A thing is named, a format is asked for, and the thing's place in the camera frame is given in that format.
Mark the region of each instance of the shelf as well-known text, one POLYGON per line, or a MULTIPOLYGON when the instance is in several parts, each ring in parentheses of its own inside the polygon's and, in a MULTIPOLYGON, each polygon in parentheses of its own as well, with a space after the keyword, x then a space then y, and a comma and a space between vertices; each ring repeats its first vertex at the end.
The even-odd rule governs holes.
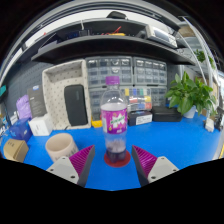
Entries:
POLYGON ((100 55, 128 55, 150 57, 173 64, 195 65, 162 44, 129 36, 95 35, 79 37, 50 46, 32 57, 32 61, 52 64, 68 60, 100 55))

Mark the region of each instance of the white box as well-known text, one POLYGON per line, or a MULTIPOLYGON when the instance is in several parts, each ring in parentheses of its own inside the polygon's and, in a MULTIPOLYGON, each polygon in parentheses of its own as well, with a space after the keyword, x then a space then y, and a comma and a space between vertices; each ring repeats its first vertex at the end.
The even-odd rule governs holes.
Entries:
POLYGON ((29 121, 29 125, 34 136, 48 136, 53 130, 53 123, 49 114, 33 118, 29 121))

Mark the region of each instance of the blue object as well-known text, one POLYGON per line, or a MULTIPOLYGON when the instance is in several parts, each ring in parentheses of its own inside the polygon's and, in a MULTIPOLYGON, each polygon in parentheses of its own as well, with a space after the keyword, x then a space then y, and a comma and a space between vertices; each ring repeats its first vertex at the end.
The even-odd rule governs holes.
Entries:
MULTIPOLYGON (((204 128, 206 117, 195 113, 193 119, 183 117, 180 122, 151 122, 128 126, 127 151, 131 154, 132 145, 136 145, 156 157, 165 156, 178 169, 208 162, 216 153, 221 132, 214 129, 208 132, 204 128)), ((25 164, 47 170, 52 164, 45 144, 58 134, 72 135, 79 150, 95 145, 95 157, 91 163, 85 188, 97 190, 126 190, 140 188, 137 170, 133 158, 120 168, 113 168, 104 162, 105 143, 103 128, 57 130, 50 136, 32 136, 28 141, 29 151, 24 159, 25 164)), ((10 136, 3 136, 1 152, 10 136)))
POLYGON ((139 103, 138 104, 138 110, 144 110, 145 109, 145 104, 144 103, 139 103))
POLYGON ((137 89, 133 89, 133 96, 137 96, 137 89))
POLYGON ((28 142, 30 137, 33 135, 28 121, 30 121, 31 118, 24 118, 18 120, 15 124, 13 124, 9 128, 10 135, 13 139, 17 140, 24 140, 28 142))

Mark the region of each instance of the potted plant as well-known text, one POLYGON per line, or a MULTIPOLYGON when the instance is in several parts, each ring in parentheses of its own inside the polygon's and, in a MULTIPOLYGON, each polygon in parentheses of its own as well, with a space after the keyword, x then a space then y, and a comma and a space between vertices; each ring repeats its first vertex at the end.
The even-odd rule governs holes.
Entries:
POLYGON ((166 98, 171 97, 169 107, 178 105, 177 110, 184 117, 193 118, 197 109, 198 116, 203 109, 210 110, 211 116, 216 114, 213 104, 216 98, 212 95, 213 89, 195 77, 195 82, 191 80, 184 71, 183 78, 176 74, 175 80, 170 84, 176 84, 166 93, 166 98))
MULTIPOLYGON (((205 61, 205 54, 204 51, 199 51, 198 49, 194 51, 195 55, 197 56, 198 61, 203 63, 205 61)), ((209 62, 211 64, 212 69, 215 69, 214 60, 208 55, 209 62)))

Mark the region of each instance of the small drawer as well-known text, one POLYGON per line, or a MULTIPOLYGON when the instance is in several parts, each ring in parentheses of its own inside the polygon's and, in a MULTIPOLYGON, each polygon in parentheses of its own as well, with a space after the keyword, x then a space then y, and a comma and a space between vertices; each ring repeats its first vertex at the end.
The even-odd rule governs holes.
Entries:
POLYGON ((129 89, 129 96, 133 96, 133 89, 132 88, 129 89))
POLYGON ((159 97, 158 97, 158 100, 159 100, 159 101, 164 101, 164 100, 165 100, 165 96, 159 96, 159 97))
POLYGON ((89 86, 95 86, 95 85, 98 85, 98 84, 100 84, 99 80, 89 81, 89 86))
POLYGON ((148 83, 152 83, 153 82, 153 75, 146 75, 145 76, 145 81, 148 83))
POLYGON ((152 88, 152 89, 151 89, 151 94, 152 94, 152 95, 159 94, 159 89, 157 89, 157 88, 152 88))
POLYGON ((101 58, 101 59, 99 59, 99 66, 100 67, 110 66, 110 59, 108 59, 108 58, 101 58))
POLYGON ((99 67, 99 75, 109 75, 110 69, 109 67, 99 67))
POLYGON ((145 75, 144 68, 136 68, 136 75, 145 75))
POLYGON ((121 72, 120 67, 111 67, 111 75, 119 75, 121 72))
POLYGON ((131 75, 122 75, 122 82, 131 82, 131 75))
POLYGON ((138 75, 137 82, 145 82, 145 75, 138 75))
POLYGON ((106 77, 107 75, 101 75, 101 80, 100 80, 101 84, 106 84, 106 77))
POLYGON ((153 107, 157 107, 157 106, 162 106, 160 102, 153 102, 152 103, 153 107))
POLYGON ((91 99, 98 99, 102 94, 100 92, 96 91, 96 92, 90 92, 89 96, 91 99))
POLYGON ((166 71, 166 65, 165 64, 159 64, 159 69, 162 71, 166 71))
POLYGON ((138 104, 138 110, 144 110, 145 109, 145 104, 144 103, 139 103, 138 104))
POLYGON ((144 100, 146 103, 150 103, 152 101, 152 98, 151 98, 151 96, 145 96, 144 100))
POLYGON ((133 91, 133 96, 137 96, 137 89, 133 88, 132 91, 133 91))
POLYGON ((159 77, 153 76, 153 83, 159 83, 159 77))
POLYGON ((129 104, 129 96, 126 96, 127 103, 129 104))
POLYGON ((159 75, 165 77, 166 76, 166 72, 162 71, 162 70, 159 70, 159 75))
POLYGON ((136 60, 137 67, 145 67, 145 61, 143 60, 136 60))
POLYGON ((159 94, 160 95, 165 95, 166 94, 166 89, 159 89, 159 94))
POLYGON ((151 95, 150 89, 143 89, 143 95, 151 95))
POLYGON ((131 112, 131 105, 128 105, 128 112, 131 112))
POLYGON ((100 120, 100 113, 93 113, 92 114, 93 121, 99 121, 100 120))
POLYGON ((131 59, 129 58, 121 59, 121 66, 131 66, 131 59))
POLYGON ((98 68, 89 68, 88 75, 98 75, 98 68))
POLYGON ((131 105, 131 111, 136 111, 136 110, 138 110, 138 104, 131 105))
POLYGON ((120 59, 112 58, 112 59, 110 59, 110 64, 111 64, 111 66, 120 66, 121 61, 120 61, 120 59))
POLYGON ((151 95, 151 89, 147 89, 147 94, 145 95, 151 95))
POLYGON ((154 68, 154 69, 159 69, 159 63, 155 63, 155 62, 153 62, 153 68, 154 68))
POLYGON ((100 105, 100 98, 98 98, 98 99, 91 99, 90 100, 90 102, 91 102, 91 105, 100 105))
POLYGON ((138 103, 145 103, 145 98, 143 96, 138 96, 138 103))
POLYGON ((160 79, 159 79, 159 82, 161 84, 165 84, 166 83, 166 78, 161 76, 160 79))
POLYGON ((139 95, 144 96, 144 90, 143 89, 139 89, 139 95))
POLYGON ((100 113, 101 112, 100 106, 92 107, 91 109, 92 109, 92 113, 100 113))
POLYGON ((152 62, 151 61, 145 61, 145 67, 146 68, 152 68, 152 62))
POLYGON ((121 67, 121 73, 124 75, 131 75, 131 67, 121 67))
POLYGON ((145 103, 145 109, 151 110, 152 109, 152 103, 145 103))
POLYGON ((98 61, 97 60, 92 60, 92 59, 90 59, 90 60, 87 60, 87 67, 88 68, 96 68, 96 67, 98 67, 98 61))
POLYGON ((130 96, 130 97, 129 97, 129 103, 130 103, 130 104, 136 104, 136 103, 138 103, 138 98, 137 98, 137 96, 130 96))
POLYGON ((145 69, 145 74, 146 74, 146 75, 153 75, 153 69, 146 68, 146 69, 145 69))
POLYGON ((153 75, 159 77, 159 70, 158 69, 153 69, 153 75))
POLYGON ((137 96, 140 96, 140 89, 136 89, 137 91, 137 96))

